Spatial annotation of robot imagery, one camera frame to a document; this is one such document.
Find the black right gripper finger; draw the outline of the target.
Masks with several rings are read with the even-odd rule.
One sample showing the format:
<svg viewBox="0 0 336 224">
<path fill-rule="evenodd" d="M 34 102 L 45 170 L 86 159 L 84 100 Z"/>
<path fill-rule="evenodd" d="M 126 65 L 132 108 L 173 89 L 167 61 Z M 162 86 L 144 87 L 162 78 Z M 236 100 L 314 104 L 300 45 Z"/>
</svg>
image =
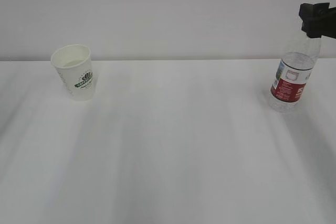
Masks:
<svg viewBox="0 0 336 224">
<path fill-rule="evenodd" d="M 309 38 L 321 38 L 322 36 L 335 38 L 336 9 L 329 6 L 330 3 L 302 3 L 300 5 L 301 30 Z"/>
</svg>

